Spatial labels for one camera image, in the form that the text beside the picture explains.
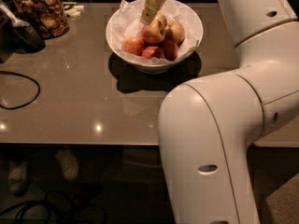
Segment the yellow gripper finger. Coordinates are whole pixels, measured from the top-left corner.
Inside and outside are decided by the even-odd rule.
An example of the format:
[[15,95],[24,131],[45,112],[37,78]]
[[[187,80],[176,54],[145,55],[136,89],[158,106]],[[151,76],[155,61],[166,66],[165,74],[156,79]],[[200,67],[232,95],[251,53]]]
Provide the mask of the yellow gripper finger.
[[155,19],[165,1],[166,0],[145,0],[140,21],[146,25],[150,24]]

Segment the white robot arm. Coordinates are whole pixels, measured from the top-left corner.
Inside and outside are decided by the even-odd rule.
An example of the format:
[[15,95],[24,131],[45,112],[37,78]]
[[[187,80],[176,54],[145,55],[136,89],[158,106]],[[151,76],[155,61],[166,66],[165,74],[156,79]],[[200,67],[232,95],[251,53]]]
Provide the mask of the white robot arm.
[[218,1],[238,67],[164,98],[164,177],[177,224],[260,224],[247,149],[298,115],[299,22],[287,0]]

